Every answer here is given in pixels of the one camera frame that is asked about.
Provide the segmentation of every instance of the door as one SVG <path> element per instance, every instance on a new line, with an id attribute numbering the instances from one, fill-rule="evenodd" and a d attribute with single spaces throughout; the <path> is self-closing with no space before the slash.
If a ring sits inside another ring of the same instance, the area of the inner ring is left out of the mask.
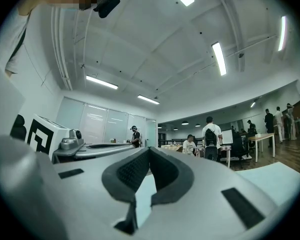
<path id="1" fill-rule="evenodd" d="M 146 119 L 146 147 L 156 146 L 156 121 L 152 119 Z"/>

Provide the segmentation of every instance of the ceiling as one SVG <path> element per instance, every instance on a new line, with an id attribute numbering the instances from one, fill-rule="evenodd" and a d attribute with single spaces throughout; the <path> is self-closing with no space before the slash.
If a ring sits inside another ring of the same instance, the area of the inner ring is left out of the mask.
<path id="1" fill-rule="evenodd" d="M 61 52 L 73 90 L 158 111 L 189 93 L 198 100 L 220 87 L 265 78 L 290 59 L 288 49 L 277 53 L 285 15 L 277 0 L 194 0 L 189 6 L 180 0 L 121 0 L 104 19 L 91 10 L 62 13 Z M 225 57 L 222 77 L 215 42 Z M 118 89 L 87 82 L 85 75 Z M 160 105 L 138 95 L 158 97 Z"/>

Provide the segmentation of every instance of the whiteboard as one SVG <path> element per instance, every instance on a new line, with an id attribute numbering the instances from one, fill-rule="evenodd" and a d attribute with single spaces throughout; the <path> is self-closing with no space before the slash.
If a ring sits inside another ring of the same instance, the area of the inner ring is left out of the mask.
<path id="1" fill-rule="evenodd" d="M 222 132 L 222 144 L 232 144 L 234 140 L 232 138 L 232 130 L 224 130 Z"/>

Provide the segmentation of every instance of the black chair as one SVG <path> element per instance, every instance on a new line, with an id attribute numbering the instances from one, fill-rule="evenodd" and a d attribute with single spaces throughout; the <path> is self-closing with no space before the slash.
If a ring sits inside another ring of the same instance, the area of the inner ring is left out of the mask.
<path id="1" fill-rule="evenodd" d="M 15 139 L 19 139 L 21 141 L 26 140 L 26 135 L 27 135 L 27 129 L 24 126 L 25 124 L 25 119 L 22 115 L 18 114 L 14 124 L 12 126 L 10 136 Z"/>
<path id="2" fill-rule="evenodd" d="M 241 166 L 241 169 L 243 169 L 242 166 L 242 160 L 243 156 L 249 156 L 249 149 L 248 149 L 248 137 L 245 136 L 245 139 L 242 140 L 241 136 L 233 138 L 233 144 L 231 148 L 231 153 L 233 153 L 233 156 L 239 158 L 239 163 Z"/>

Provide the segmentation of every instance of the white t-shirt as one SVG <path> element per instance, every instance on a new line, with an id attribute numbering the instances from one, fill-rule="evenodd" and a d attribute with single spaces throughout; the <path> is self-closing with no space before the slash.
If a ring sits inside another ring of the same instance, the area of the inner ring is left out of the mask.
<path id="1" fill-rule="evenodd" d="M 277 125 L 282 125 L 282 120 L 281 120 L 281 117 L 283 117 L 282 112 L 281 111 L 277 111 L 274 114 L 274 117 L 275 117 L 275 120 L 276 120 L 276 124 Z"/>
<path id="2" fill-rule="evenodd" d="M 9 59 L 16 49 L 29 21 L 28 16 L 20 16 L 18 9 L 14 8 L 6 17 L 0 29 L 0 70 L 5 69 L 17 73 L 17 67 L 12 64 L 16 63 L 14 59 Z"/>
<path id="3" fill-rule="evenodd" d="M 189 141 L 185 140 L 183 142 L 183 153 L 185 153 L 187 155 L 192 155 L 194 149 L 196 149 L 196 148 L 197 148 L 197 146 L 193 141 L 189 142 Z"/>
<path id="4" fill-rule="evenodd" d="M 216 136 L 216 148 L 220 149 L 220 140 L 218 138 L 219 135 L 222 135 L 221 129 L 218 125 L 214 124 L 214 123 L 208 123 L 205 127 L 203 127 L 202 129 L 202 138 L 205 137 L 206 135 L 206 131 L 210 129 L 211 131 L 214 132 L 215 136 Z"/>

